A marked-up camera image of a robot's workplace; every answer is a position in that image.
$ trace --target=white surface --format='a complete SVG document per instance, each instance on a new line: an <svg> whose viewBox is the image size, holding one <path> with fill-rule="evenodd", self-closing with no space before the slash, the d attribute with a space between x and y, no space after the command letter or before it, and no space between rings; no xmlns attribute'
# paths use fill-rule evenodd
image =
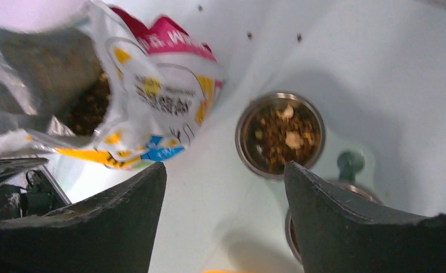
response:
<svg viewBox="0 0 446 273"><path fill-rule="evenodd" d="M234 149L239 114L273 89L309 98L335 133L367 143L384 203L446 212L446 9L411 0L115 1L145 23L168 14L212 47L232 80L191 149L166 163L151 273L301 272L284 239L283 184L255 177ZM56 173L73 201L133 174L68 159Z"/></svg>
<svg viewBox="0 0 446 273"><path fill-rule="evenodd" d="M0 26L19 31L52 28L77 13L82 0L0 0Z"/></svg>

